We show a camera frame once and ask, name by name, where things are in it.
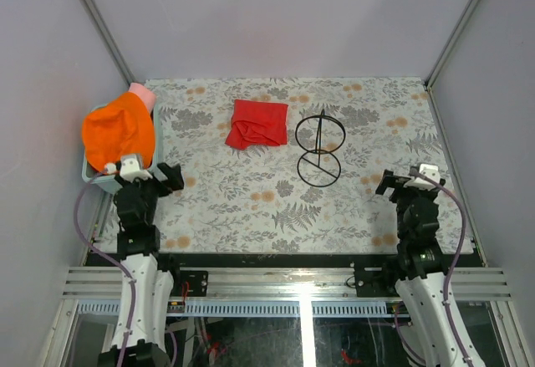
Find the light green plastic bin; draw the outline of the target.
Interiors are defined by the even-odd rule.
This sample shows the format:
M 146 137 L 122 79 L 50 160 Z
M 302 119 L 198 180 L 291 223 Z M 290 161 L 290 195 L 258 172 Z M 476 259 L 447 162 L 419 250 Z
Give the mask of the light green plastic bin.
M 161 181 L 164 178 L 163 173 L 160 171 L 158 165 L 163 162 L 163 134 L 162 134 L 162 123 L 160 117 L 160 105 L 155 104 L 152 112 L 151 119 L 154 126 L 155 132 L 155 150 L 152 156 L 150 166 L 146 169 L 146 175 L 151 173 L 154 178 L 158 178 Z M 112 175 L 102 175 L 97 176 L 98 171 L 87 161 L 86 155 L 84 155 L 84 160 L 82 163 L 82 172 L 81 176 L 85 183 L 90 183 L 93 186 L 98 186 L 101 190 L 109 193 L 115 194 L 118 190 L 123 187 L 123 183 L 131 183 L 134 181 L 135 177 L 141 177 L 141 173 L 125 175 L 125 180 L 120 181 L 122 175 L 119 171 Z

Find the orange bucket hat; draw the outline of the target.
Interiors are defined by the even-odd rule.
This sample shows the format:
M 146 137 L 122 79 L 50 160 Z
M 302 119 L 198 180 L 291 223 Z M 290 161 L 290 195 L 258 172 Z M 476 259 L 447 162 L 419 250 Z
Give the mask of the orange bucket hat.
M 97 171 L 124 155 L 139 154 L 149 168 L 155 152 L 151 114 L 135 93 L 125 92 L 84 119 L 82 141 L 87 162 Z

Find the pink bucket hat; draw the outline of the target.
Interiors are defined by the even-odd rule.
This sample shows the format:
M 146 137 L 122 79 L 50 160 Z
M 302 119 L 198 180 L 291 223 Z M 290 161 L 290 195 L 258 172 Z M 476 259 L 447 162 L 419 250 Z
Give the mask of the pink bucket hat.
M 156 103 L 156 95 L 151 90 L 147 89 L 143 84 L 131 83 L 129 92 L 140 98 L 149 113 L 153 111 Z

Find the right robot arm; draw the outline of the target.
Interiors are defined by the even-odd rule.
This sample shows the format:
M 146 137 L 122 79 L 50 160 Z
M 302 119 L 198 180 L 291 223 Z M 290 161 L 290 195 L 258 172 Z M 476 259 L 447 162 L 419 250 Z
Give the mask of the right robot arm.
M 458 256 L 447 262 L 436 239 L 440 227 L 436 198 L 446 192 L 437 166 L 420 164 L 408 176 L 384 171 L 375 192 L 391 190 L 396 207 L 397 253 L 382 267 L 380 282 L 399 295 L 395 310 L 405 310 L 410 324 L 394 321 L 412 366 L 483 366 L 483 358 L 462 319 L 451 287 Z

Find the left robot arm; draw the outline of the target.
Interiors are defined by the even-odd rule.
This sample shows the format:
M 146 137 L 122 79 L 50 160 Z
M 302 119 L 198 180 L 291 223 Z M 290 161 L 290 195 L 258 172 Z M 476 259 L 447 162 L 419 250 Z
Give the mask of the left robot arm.
M 166 352 L 166 314 L 171 295 L 183 284 L 182 274 L 158 262 L 161 235 L 154 224 L 157 202 L 184 188 L 179 165 L 157 165 L 166 177 L 150 174 L 127 181 L 114 194 L 120 230 L 116 262 L 122 274 L 120 311 L 109 348 L 99 354 L 98 366 L 170 366 Z

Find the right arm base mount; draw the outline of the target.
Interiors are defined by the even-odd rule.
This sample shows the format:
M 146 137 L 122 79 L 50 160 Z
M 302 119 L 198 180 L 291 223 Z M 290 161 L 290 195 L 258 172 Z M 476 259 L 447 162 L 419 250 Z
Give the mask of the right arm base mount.
M 392 257 L 376 264 L 352 262 L 350 266 L 352 274 L 345 280 L 344 285 L 353 289 L 358 298 L 398 297 L 395 283 L 399 278 L 399 270 Z

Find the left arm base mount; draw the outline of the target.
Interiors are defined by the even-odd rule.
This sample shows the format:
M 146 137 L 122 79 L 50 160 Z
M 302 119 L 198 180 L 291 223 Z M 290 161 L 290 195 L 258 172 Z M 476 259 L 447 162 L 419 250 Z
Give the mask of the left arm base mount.
M 209 272 L 204 270 L 179 270 L 171 272 L 174 279 L 171 296 L 180 298 L 205 297 Z

